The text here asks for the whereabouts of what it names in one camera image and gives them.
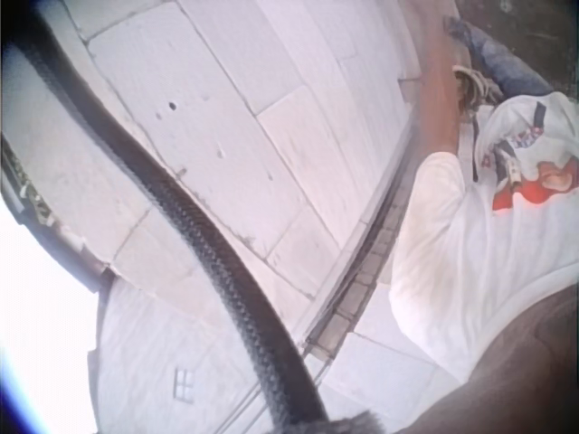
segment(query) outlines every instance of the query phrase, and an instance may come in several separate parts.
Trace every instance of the jeans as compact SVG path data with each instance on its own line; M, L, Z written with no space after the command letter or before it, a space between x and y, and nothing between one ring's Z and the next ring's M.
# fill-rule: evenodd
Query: jeans
M518 95L543 97L554 91L543 77L478 27L450 16L445 17L444 25L452 38L469 49L470 56L497 83L505 99Z

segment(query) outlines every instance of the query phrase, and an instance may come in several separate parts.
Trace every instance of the black rope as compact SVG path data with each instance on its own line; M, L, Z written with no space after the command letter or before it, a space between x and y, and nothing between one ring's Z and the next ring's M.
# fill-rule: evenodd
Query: black rope
M108 113L37 13L25 12L14 41L73 118L141 188L197 256L242 336L275 427L327 420L290 335L204 211Z

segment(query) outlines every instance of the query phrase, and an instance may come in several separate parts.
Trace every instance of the white t-shirt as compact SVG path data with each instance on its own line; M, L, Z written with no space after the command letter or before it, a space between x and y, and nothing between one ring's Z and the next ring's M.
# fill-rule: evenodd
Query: white t-shirt
M390 292L402 331L462 382L513 319L579 279L578 107L561 93L506 101L475 163L476 183L450 153L420 166Z

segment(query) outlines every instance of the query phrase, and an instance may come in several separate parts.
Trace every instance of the window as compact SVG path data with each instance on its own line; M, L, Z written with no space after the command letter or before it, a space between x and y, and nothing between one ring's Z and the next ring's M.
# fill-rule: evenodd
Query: window
M175 386L173 397L181 402L193 404L193 379L192 372L186 369L175 369Z

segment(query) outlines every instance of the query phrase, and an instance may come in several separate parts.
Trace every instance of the sky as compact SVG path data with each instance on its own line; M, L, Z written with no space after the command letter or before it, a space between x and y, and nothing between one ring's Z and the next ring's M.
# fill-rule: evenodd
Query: sky
M97 431L86 360L97 304L0 200L0 373L38 432Z

